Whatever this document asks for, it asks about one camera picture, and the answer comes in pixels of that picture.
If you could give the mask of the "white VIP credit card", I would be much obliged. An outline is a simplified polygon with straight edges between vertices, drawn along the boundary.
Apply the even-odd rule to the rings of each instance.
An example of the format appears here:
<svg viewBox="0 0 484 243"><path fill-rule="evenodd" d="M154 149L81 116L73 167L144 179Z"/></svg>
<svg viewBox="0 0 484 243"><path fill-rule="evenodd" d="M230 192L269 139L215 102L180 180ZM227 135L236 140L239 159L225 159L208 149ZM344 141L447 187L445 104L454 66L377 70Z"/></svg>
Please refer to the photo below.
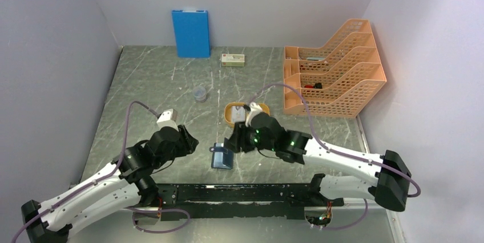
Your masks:
<svg viewBox="0 0 484 243"><path fill-rule="evenodd" d="M244 106L236 105L231 107L230 118L232 123L244 122L245 117L246 117L246 110Z"/></svg>

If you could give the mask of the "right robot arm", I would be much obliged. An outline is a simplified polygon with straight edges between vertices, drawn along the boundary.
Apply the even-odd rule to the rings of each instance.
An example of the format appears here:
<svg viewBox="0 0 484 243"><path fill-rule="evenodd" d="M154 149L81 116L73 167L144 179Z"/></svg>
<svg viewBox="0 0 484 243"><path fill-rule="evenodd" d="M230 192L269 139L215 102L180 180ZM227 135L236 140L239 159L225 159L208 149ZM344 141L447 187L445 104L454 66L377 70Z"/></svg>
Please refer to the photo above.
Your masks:
<svg viewBox="0 0 484 243"><path fill-rule="evenodd" d="M396 152L369 154L318 141L311 134L285 129L264 112L249 121L237 122L223 146L234 153L268 150L287 163L322 165L341 171L343 177L316 178L317 184L308 190L308 199L314 205L355 198L373 200L395 212L406 208L411 174Z"/></svg>

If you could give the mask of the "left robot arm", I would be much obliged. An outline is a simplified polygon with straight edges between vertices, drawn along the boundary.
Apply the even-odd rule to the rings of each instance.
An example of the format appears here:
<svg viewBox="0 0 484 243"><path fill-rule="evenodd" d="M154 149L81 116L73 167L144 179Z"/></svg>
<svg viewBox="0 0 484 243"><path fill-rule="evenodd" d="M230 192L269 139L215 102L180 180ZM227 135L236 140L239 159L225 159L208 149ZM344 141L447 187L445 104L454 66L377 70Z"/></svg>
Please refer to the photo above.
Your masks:
<svg viewBox="0 0 484 243"><path fill-rule="evenodd" d="M83 224L125 207L151 206L159 201L153 172L168 161L194 153L198 144L184 125L165 126L150 139L125 148L96 174L59 196L24 203L22 230L30 242L67 242Z"/></svg>

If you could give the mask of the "blue card holder wallet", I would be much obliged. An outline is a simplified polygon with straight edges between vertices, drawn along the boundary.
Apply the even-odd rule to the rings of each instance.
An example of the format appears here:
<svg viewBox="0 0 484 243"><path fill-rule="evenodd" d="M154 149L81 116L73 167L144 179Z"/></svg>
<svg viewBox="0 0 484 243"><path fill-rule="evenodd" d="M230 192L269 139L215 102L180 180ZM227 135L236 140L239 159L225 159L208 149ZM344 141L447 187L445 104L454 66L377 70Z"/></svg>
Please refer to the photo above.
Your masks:
<svg viewBox="0 0 484 243"><path fill-rule="evenodd" d="M234 153L223 143L214 143L209 148L212 153L211 167L214 169L232 169Z"/></svg>

